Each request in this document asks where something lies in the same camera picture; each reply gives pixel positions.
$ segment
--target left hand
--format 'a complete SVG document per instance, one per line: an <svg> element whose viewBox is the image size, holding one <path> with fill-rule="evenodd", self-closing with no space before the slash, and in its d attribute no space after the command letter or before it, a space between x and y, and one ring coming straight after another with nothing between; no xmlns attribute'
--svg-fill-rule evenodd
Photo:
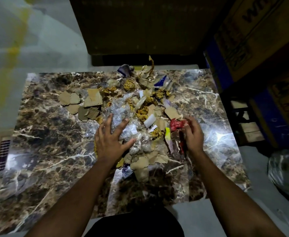
<svg viewBox="0 0 289 237"><path fill-rule="evenodd" d="M106 121L99 126L95 134L95 143L97 148L98 161L106 161L113 165L122 154L130 149L136 142L133 138L125 144L119 143L119 136L129 122L129 119L124 119L116 128L113 134L110 133L113 114L110 114Z"/></svg>

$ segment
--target right hand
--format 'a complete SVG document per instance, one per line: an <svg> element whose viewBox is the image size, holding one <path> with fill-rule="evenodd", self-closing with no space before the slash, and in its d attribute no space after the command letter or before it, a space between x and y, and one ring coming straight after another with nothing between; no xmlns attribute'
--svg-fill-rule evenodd
<svg viewBox="0 0 289 237"><path fill-rule="evenodd" d="M200 124L194 117L185 117L188 124L184 124L186 134L186 145L191 154L199 154L204 151L204 133Z"/></svg>

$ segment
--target trash pile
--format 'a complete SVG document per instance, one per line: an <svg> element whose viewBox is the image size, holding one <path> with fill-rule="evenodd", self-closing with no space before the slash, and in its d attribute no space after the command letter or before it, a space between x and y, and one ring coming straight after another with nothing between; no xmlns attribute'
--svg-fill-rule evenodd
<svg viewBox="0 0 289 237"><path fill-rule="evenodd" d="M153 73L154 62L150 56L149 60L150 69L143 66L140 73L135 73L133 66L122 65L118 69L122 78L109 79L106 87L87 89L85 100L67 91L59 95L60 104L72 115L78 114L82 122L90 119L101 124L113 113L111 130L114 131L123 119L129 118L119 140L122 143L132 138L137 140L116 168L122 168L124 178L134 172L139 182L148 181L149 165L166 164L172 161L169 156L181 160L185 151L179 129L186 120L172 103L175 98L171 93L172 79Z"/></svg>

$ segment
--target marble surface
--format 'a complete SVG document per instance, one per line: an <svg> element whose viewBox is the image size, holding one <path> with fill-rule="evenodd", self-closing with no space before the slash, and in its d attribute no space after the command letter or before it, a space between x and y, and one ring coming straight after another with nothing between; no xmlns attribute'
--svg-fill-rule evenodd
<svg viewBox="0 0 289 237"><path fill-rule="evenodd" d="M159 72L173 78L171 92L179 113L200 122L206 153L227 177L247 189L250 181L210 71ZM28 75L0 192L0 234L30 229L96 161L93 140L98 123L83 123L69 114L58 94L79 91L85 97L84 89L120 77L118 72ZM173 161L167 164L149 166L146 183L138 183L134 174L122 179L121 170L113 168L92 218L207 198L189 156L170 157Z"/></svg>

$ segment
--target white floor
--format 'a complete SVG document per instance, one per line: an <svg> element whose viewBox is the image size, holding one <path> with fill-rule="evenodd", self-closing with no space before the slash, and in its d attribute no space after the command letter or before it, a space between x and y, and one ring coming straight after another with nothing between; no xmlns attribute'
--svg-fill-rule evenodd
<svg viewBox="0 0 289 237"><path fill-rule="evenodd" d="M0 0L0 130L15 126L27 73L113 71L117 68L91 65L69 0L36 0L34 5L24 0ZM289 236L289 202L269 182L267 158L253 147L242 147L240 151L253 184L254 190L249 191L249 195ZM176 204L172 208L185 236L225 236L209 200ZM10 234L10 237L24 234Z"/></svg>

